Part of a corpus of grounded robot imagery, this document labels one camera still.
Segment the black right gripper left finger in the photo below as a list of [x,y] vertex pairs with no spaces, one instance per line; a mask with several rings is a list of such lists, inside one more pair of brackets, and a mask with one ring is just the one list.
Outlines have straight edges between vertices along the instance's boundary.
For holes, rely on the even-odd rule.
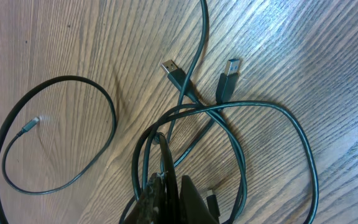
[[132,211],[127,214],[132,203],[124,209],[122,222],[145,224],[163,223],[165,202],[164,178],[160,174],[154,173]]

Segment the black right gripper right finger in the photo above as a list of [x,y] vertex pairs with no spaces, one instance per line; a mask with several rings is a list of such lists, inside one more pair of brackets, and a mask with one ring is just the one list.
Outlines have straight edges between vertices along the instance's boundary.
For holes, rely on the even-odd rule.
[[218,224],[188,175],[181,178],[180,211],[182,223]]

